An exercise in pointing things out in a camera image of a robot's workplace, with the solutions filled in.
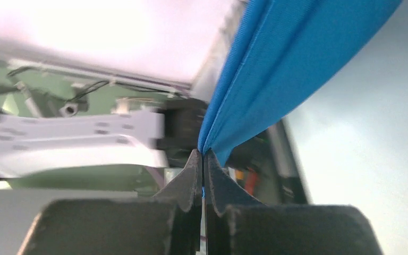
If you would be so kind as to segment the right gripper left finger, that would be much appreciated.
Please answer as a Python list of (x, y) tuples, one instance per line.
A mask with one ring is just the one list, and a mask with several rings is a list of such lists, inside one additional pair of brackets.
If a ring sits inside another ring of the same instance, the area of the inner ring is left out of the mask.
[(150, 198), (62, 199), (34, 219), (19, 254), (195, 254), (201, 154)]

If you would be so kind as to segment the blue cloth napkin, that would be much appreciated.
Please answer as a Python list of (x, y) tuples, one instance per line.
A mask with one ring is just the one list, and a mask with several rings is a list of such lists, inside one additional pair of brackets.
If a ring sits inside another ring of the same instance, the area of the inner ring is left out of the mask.
[(249, 1), (201, 126), (198, 150), (234, 147), (298, 107), (355, 56), (400, 1)]

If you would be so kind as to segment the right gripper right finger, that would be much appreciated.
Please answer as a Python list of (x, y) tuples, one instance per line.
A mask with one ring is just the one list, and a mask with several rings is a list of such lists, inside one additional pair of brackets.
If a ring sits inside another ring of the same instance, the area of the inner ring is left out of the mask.
[(381, 254), (363, 213), (352, 206), (268, 206), (203, 158), (208, 254)]

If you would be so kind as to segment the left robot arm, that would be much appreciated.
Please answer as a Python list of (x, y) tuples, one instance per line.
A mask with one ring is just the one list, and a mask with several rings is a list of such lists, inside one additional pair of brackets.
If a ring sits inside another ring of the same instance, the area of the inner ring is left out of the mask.
[(188, 98), (120, 98), (113, 113), (29, 118), (0, 114), (0, 180), (50, 169), (166, 168), (168, 149), (193, 150), (207, 104)]

